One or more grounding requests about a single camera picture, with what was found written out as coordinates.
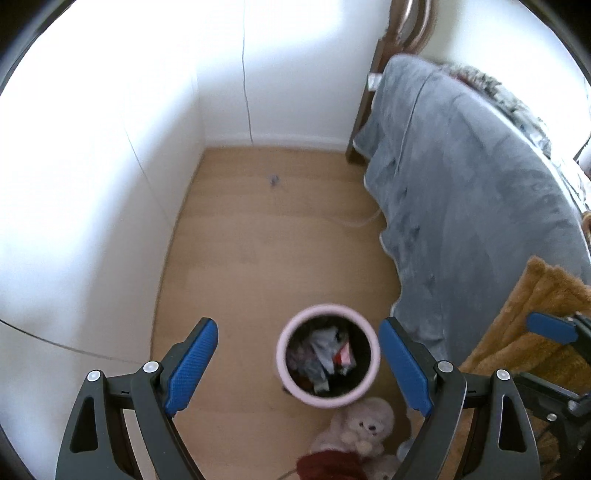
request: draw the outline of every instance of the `wooden bed frame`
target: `wooden bed frame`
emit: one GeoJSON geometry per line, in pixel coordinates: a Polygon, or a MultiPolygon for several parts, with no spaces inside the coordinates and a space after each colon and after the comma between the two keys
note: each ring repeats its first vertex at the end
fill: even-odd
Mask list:
{"type": "MultiPolygon", "coordinates": [[[[418,53],[431,36],[436,17],[437,0],[392,0],[386,33],[375,47],[369,73],[383,73],[388,60],[397,53],[418,53]],[[416,12],[416,20],[411,18],[416,12]]],[[[346,158],[350,163],[365,163],[365,159],[353,148],[353,139],[369,118],[374,92],[365,83],[357,118],[349,138],[346,158]]]]}

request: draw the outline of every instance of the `brown towel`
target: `brown towel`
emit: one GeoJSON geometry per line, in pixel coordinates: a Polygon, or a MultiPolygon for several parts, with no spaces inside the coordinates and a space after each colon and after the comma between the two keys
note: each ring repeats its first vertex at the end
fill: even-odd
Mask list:
{"type": "Polygon", "coordinates": [[[585,212],[581,220],[581,230],[585,240],[587,240],[587,247],[591,250],[591,212],[585,212]]]}
{"type": "MultiPolygon", "coordinates": [[[[589,391],[591,368],[572,347],[527,332],[525,319],[533,311],[558,317],[576,312],[591,316],[591,288],[560,267],[551,267],[537,257],[530,258],[501,312],[460,370],[479,375],[492,375],[499,368],[512,374],[530,372],[579,394],[589,391]]],[[[454,477],[471,418],[465,410],[440,480],[454,477]]],[[[413,416],[411,423],[415,437],[422,417],[413,416]]],[[[532,420],[536,431],[544,425],[532,420]]],[[[538,443],[543,463],[556,460],[558,455],[556,441],[550,435],[547,437],[538,443]]]]}

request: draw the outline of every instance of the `trash bin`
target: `trash bin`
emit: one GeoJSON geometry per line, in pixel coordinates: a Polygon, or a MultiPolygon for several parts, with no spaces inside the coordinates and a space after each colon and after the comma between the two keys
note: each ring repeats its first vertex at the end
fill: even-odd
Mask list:
{"type": "Polygon", "coordinates": [[[285,326],[275,353],[277,372],[285,389],[295,398],[318,408],[339,408],[360,399],[375,380],[380,362],[378,337],[369,322],[344,305],[321,304],[308,307],[285,326]],[[355,367],[346,375],[331,375],[330,390],[314,393],[296,383],[294,371],[287,365],[287,351],[315,329],[337,326],[346,328],[355,367]]]}

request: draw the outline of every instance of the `laminate floor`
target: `laminate floor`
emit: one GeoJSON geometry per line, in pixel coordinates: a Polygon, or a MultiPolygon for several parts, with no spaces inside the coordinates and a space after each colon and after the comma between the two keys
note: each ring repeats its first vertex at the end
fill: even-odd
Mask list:
{"type": "MultiPolygon", "coordinates": [[[[363,168],[342,154],[206,152],[164,271],[152,357],[161,359],[201,317],[217,321],[217,352],[189,407],[175,417],[208,480],[274,480],[327,427],[332,413],[284,393],[274,374],[275,343],[289,318],[334,302],[377,326],[397,299],[395,265],[378,239],[383,217],[359,228],[377,211],[362,177],[363,168]]],[[[371,393],[398,415],[387,443],[392,451],[408,423],[384,361],[371,393]]]]}

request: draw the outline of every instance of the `bed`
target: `bed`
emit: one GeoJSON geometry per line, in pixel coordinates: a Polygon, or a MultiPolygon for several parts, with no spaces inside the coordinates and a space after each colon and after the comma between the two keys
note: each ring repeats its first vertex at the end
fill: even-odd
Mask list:
{"type": "Polygon", "coordinates": [[[584,206],[556,162],[438,66],[394,56],[355,148],[402,284],[391,314],[436,359],[467,358],[533,255],[591,283],[584,206]]]}

